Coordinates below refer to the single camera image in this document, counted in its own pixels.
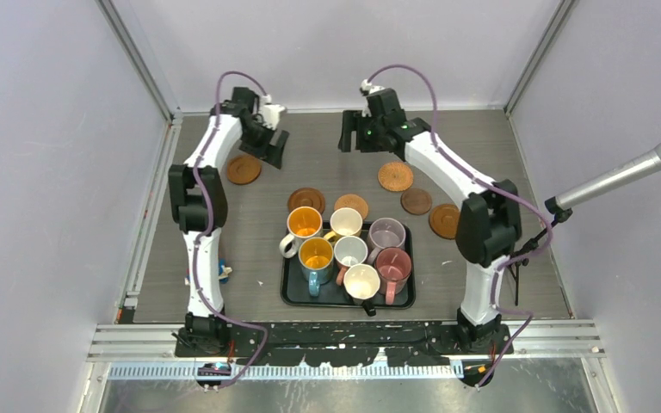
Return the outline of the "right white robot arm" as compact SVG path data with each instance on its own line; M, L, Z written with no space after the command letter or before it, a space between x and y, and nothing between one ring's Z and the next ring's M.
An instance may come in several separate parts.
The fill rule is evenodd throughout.
M454 154L420 118L410 119L394 89L365 85L365 108L343 111L342 152L390 152L441 188L460 211L455 242L466 260L465 294L454 335L468 353L478 353L501 329L497 308L501 265L522 235L516 185L496 182Z

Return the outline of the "woven rattan coaster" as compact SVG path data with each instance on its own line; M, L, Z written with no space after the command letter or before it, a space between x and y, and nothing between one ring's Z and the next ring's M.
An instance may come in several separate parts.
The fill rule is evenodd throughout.
M366 219L369 214L369 205L367 201L358 194L343 194L337 198L334 203L334 210L341 208L351 208L357 211L362 219Z
M413 171L403 162L385 163L380 167L377 177L381 187L390 192L404 192L414 182Z

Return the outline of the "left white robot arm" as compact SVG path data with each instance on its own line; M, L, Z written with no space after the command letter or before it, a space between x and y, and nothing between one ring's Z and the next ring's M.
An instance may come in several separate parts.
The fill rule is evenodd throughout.
M215 107L191 155L168 171L170 210L188 254L189 302L179 347L218 356L230 343L230 320L219 282L219 239L228 216L221 180L233 147L277 169L288 132L278 129L286 108L269 95L236 87Z

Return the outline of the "dark brown wooden coaster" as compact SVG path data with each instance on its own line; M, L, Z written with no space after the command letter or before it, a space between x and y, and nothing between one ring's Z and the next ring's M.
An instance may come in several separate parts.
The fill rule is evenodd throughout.
M409 214L423 215L432 207L431 195L420 188L408 188L400 196L400 205Z

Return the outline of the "white mug orange inside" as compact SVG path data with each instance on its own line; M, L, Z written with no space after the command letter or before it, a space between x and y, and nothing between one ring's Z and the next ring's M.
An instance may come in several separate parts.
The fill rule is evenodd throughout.
M287 234L279 242L279 251L284 258L294 257L300 246L309 238L316 237L323 228L321 213L311 206L300 206L287 217Z

